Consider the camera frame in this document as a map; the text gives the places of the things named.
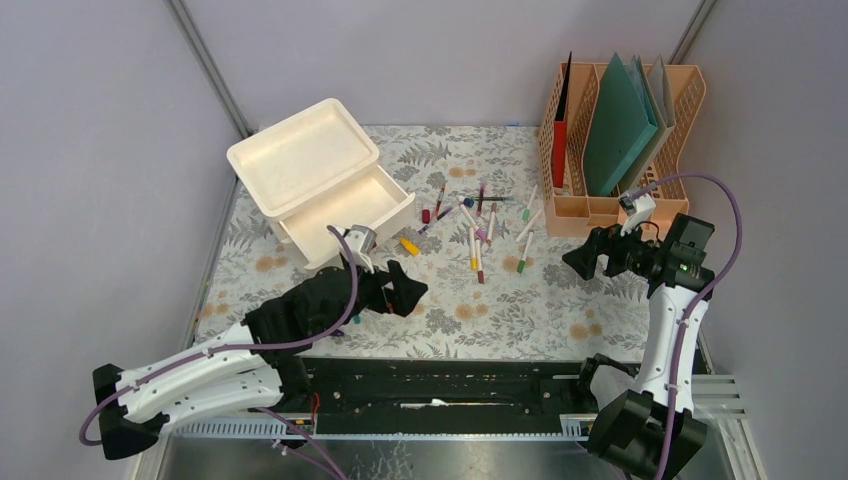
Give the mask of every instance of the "teal folder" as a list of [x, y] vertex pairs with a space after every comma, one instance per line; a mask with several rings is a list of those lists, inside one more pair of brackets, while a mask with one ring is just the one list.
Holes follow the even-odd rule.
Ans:
[[595, 115], [583, 154], [588, 194], [606, 197], [657, 131], [657, 119], [642, 81], [640, 65], [631, 75], [616, 53], [601, 78]]

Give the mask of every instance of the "green marker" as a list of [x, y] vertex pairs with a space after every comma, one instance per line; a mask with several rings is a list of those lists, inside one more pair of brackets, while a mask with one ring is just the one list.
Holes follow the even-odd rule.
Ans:
[[533, 185], [533, 193], [530, 194], [530, 201], [527, 202], [527, 208], [524, 209], [524, 215], [521, 217], [525, 222], [530, 218], [530, 207], [533, 206], [533, 200], [536, 199], [536, 190], [538, 189], [539, 185]]
[[530, 251], [530, 244], [533, 242], [533, 232], [527, 235], [527, 243], [524, 244], [524, 253], [521, 254], [521, 261], [518, 262], [518, 273], [524, 272], [524, 264], [527, 262], [527, 252]]

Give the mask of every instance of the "white box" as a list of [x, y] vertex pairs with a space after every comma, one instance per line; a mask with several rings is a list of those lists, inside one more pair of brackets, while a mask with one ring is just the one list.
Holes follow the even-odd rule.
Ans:
[[227, 159], [282, 242], [313, 270], [338, 254], [327, 225], [365, 225], [377, 242], [412, 222], [407, 194], [377, 164], [380, 152], [338, 100], [330, 98], [242, 140]]

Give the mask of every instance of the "tabletop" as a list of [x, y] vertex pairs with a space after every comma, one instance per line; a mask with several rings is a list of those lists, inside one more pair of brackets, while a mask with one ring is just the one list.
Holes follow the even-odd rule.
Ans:
[[[482, 181], [487, 195], [511, 195], [516, 201], [498, 204], [494, 240], [483, 252], [485, 284], [471, 271], [460, 212], [424, 235], [417, 233], [423, 226], [417, 218], [372, 254], [377, 265], [397, 259], [409, 277], [429, 285], [415, 311], [406, 318], [363, 311], [361, 323], [342, 328], [344, 336], [322, 339], [305, 355], [582, 361], [603, 353], [641, 361], [648, 332], [644, 280], [625, 273], [583, 281], [561, 257], [585, 239], [548, 237], [544, 215], [533, 227], [524, 272], [516, 272], [524, 241], [519, 245], [515, 237], [526, 225], [522, 214], [533, 185], [540, 182], [536, 128], [378, 126], [365, 131], [380, 149], [380, 165], [416, 194], [418, 212], [434, 208], [442, 183], [447, 183], [445, 204], [457, 194], [476, 196]], [[541, 208], [537, 198], [531, 210]], [[485, 205], [481, 226], [488, 224], [488, 211]], [[400, 237], [421, 253], [407, 253]], [[309, 278], [298, 268], [305, 263], [295, 246], [277, 241], [240, 186], [198, 313], [195, 342]]]

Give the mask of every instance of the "gray wall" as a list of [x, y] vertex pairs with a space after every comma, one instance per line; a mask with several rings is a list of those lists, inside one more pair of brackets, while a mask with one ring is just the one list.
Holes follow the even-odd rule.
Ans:
[[[689, 59], [708, 92], [683, 166], [726, 179], [746, 228], [705, 331], [772, 480], [848, 478], [846, 18], [842, 0], [719, 2]], [[730, 207], [711, 185], [687, 187], [716, 223], [707, 260], [720, 268]]]
[[538, 125], [569, 50], [668, 56], [698, 0], [189, 0], [253, 127], [327, 97], [362, 124]]
[[0, 70], [0, 478], [119, 479], [91, 371], [179, 348], [235, 132], [164, 2], [4, 1]]

